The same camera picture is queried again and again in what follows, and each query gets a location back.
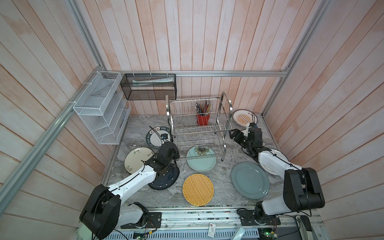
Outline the cream floral plate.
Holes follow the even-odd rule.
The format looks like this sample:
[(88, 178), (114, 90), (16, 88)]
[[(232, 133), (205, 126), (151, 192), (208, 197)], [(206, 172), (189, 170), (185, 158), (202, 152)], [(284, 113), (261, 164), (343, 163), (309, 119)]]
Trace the cream floral plate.
[(154, 155), (154, 152), (146, 147), (136, 148), (130, 151), (124, 161), (124, 167), (129, 174), (133, 174), (141, 169), (148, 159)]

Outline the green rim white plate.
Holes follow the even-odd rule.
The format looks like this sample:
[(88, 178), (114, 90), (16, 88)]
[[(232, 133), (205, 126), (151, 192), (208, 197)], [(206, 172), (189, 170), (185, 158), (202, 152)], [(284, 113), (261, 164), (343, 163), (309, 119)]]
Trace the green rim white plate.
[[(169, 141), (162, 141), (161, 134), (167, 133), (169, 135)], [(165, 142), (171, 141), (171, 133), (168, 127), (157, 126), (151, 129), (146, 135), (147, 144), (154, 149), (160, 149), (161, 145)]]

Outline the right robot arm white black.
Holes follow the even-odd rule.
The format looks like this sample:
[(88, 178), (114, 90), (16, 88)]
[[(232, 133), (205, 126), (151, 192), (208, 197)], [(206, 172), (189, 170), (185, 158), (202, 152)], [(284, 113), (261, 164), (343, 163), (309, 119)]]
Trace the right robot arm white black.
[(284, 180), (283, 195), (260, 201), (255, 207), (255, 220), (304, 210), (320, 209), (325, 198), (317, 172), (288, 161), (278, 150), (263, 146), (263, 133), (255, 123), (250, 123), (244, 134), (238, 129), (230, 131), (230, 138), (246, 150), (246, 154), (261, 166), (267, 167)]

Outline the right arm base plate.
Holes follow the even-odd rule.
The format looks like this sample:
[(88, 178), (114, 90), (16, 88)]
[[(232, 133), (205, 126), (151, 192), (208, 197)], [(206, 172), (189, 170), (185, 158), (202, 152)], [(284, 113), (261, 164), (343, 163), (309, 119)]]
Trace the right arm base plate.
[(278, 216), (268, 216), (260, 214), (255, 210), (247, 210), (240, 208), (236, 210), (236, 213), (240, 217), (242, 226), (278, 226), (281, 225), (281, 220)]

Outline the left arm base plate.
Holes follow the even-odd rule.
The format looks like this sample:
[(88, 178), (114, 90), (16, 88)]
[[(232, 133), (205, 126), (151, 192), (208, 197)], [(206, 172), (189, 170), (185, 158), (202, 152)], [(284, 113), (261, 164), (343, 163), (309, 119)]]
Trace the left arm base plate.
[(126, 224), (122, 225), (121, 229), (143, 229), (147, 228), (160, 228), (162, 222), (162, 213), (161, 212), (149, 212), (144, 213), (139, 221), (135, 224)]

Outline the silver metal dish rack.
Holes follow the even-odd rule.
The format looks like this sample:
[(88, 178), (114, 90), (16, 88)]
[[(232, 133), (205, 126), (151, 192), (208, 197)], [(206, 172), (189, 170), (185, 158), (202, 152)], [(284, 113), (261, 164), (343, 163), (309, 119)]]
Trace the silver metal dish rack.
[[(196, 102), (211, 101), (210, 120), (207, 126), (197, 124)], [(233, 103), (222, 92), (219, 97), (190, 99), (166, 99), (166, 115), (171, 140), (180, 151), (181, 160), (187, 160), (187, 152), (195, 146), (208, 146), (223, 161), (227, 151), (226, 136), (233, 129)]]

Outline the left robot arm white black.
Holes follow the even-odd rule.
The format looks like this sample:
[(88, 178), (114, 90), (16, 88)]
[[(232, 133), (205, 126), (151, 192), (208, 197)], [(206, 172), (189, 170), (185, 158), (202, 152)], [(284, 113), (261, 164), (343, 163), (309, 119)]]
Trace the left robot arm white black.
[(108, 187), (102, 184), (96, 186), (80, 214), (80, 222), (92, 232), (93, 238), (100, 240), (116, 227), (145, 227), (148, 224), (148, 209), (138, 202), (128, 206), (123, 204), (146, 185), (155, 190), (171, 187), (180, 174), (177, 166), (179, 157), (177, 146), (173, 142), (165, 142), (135, 173)]

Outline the dark blue glazed plate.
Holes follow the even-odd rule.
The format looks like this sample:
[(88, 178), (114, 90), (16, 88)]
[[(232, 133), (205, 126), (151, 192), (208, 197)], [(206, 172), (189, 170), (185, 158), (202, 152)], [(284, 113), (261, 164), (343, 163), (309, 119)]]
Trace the dark blue glazed plate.
[(180, 170), (176, 164), (170, 164), (165, 170), (156, 174), (155, 180), (148, 186), (154, 190), (165, 190), (171, 187), (178, 179)]

